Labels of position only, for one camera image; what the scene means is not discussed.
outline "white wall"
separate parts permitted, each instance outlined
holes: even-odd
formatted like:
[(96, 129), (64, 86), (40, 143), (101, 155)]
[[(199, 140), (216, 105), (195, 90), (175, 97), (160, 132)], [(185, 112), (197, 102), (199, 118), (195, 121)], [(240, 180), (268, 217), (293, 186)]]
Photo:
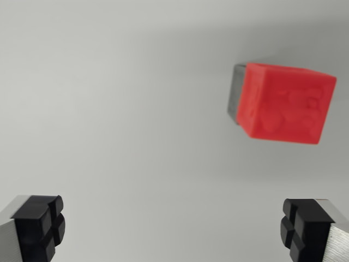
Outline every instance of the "white wall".
[[(0, 0), (0, 206), (60, 194), (54, 261), (291, 261), (285, 198), (349, 217), (348, 1)], [(249, 139), (235, 63), (338, 77), (318, 146)]]

